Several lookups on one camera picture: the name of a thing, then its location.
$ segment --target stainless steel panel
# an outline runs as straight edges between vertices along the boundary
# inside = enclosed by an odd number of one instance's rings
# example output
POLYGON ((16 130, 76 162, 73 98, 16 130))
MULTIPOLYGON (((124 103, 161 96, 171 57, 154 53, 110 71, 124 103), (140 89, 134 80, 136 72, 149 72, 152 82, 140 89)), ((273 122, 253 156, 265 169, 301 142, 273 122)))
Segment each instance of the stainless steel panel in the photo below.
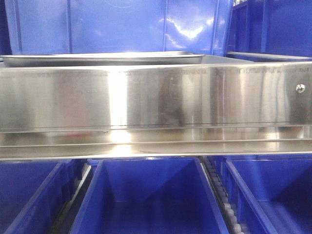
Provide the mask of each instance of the stainless steel panel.
POLYGON ((199 64, 204 55, 187 51, 62 55, 4 55, 6 67, 199 64))
POLYGON ((259 53, 228 52, 227 56, 234 59, 246 59, 256 62, 311 61, 310 57, 271 55, 259 53))
POLYGON ((2 68, 0 160, 311 153, 311 105, 312 62, 2 68))
POLYGON ((311 124, 311 87, 311 62, 4 68, 0 131, 311 124))

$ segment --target stainless steel rail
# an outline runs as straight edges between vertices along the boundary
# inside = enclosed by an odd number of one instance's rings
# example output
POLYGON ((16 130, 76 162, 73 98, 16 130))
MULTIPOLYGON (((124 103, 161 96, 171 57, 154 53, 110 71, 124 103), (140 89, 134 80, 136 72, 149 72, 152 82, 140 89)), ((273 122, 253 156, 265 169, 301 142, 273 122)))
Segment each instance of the stainless steel rail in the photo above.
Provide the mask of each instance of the stainless steel rail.
POLYGON ((0 69, 0 159, 312 152, 312 62, 0 69))

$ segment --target stainless steel tray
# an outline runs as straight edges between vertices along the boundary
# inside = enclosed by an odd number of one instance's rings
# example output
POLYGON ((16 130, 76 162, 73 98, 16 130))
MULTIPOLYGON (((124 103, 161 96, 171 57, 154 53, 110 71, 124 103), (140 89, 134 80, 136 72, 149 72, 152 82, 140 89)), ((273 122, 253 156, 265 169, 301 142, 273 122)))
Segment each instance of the stainless steel tray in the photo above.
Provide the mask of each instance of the stainless steel tray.
POLYGON ((312 153, 311 87, 312 62, 2 68, 0 161, 312 153))
POLYGON ((6 67, 55 67, 101 65, 161 65, 198 64, 203 54, 187 51, 62 54, 62 55, 5 55, 6 67))
POLYGON ((244 53, 244 52, 228 52, 227 57, 233 59, 246 59, 254 62, 290 62, 290 61, 312 61, 311 57, 289 56, 289 55, 271 55, 259 53, 244 53))

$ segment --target blue plastic crate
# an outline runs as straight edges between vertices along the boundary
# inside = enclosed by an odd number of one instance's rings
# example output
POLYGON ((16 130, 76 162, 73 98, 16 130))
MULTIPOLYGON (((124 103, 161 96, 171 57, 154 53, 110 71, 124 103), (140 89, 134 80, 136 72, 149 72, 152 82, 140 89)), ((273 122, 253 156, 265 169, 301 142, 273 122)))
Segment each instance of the blue plastic crate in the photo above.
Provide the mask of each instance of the blue plastic crate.
POLYGON ((5 0, 13 54, 224 55, 233 0, 5 0))
POLYGON ((228 234, 197 158, 100 160, 71 234, 228 234))
POLYGON ((227 160, 229 201, 253 234, 312 233, 312 160, 227 160))
POLYGON ((226 160, 266 160, 266 159, 296 159, 312 158, 312 154, 279 154, 279 155, 226 155, 226 156, 205 156, 205 162, 210 162, 220 178, 224 189, 228 189, 228 170, 226 169, 226 160))
POLYGON ((248 0, 233 8, 229 51, 312 57, 308 0, 248 0))
POLYGON ((63 205, 63 164, 0 163, 0 233, 47 233, 63 205))
POLYGON ((82 168, 86 159, 60 160, 64 164, 62 174, 62 192, 65 200, 72 199, 82 179, 82 168))
POLYGON ((0 55, 11 54, 4 0, 0 0, 0 55))

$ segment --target blue plastic bin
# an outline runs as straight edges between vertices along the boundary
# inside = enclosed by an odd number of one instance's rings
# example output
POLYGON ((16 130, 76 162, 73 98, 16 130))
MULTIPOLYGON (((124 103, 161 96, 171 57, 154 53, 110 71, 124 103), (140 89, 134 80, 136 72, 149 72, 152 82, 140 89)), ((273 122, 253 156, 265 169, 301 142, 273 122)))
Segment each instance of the blue plastic bin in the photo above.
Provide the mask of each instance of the blue plastic bin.
POLYGON ((86 159, 61 160, 64 164, 62 175, 62 192, 64 200, 71 200, 82 179, 82 168, 86 159))
POLYGON ((0 0, 0 55, 11 54, 4 0, 0 0))
POLYGON ((228 50, 312 57, 309 0, 248 0, 233 8, 228 50))
POLYGON ((229 201, 253 234, 312 233, 312 160, 227 160, 229 201))
POLYGON ((0 163, 0 233, 47 233, 63 205, 62 163, 0 163))
POLYGON ((228 234, 197 158, 100 160, 71 234, 228 234))
POLYGON ((228 170, 226 169, 226 160, 266 160, 266 159, 296 159, 296 158, 312 158, 311 154, 280 154, 280 155, 226 155, 226 156, 205 156, 204 161, 210 161, 219 176, 224 189, 227 191, 228 186, 228 170))
POLYGON ((233 0, 5 0, 13 54, 224 55, 233 0))

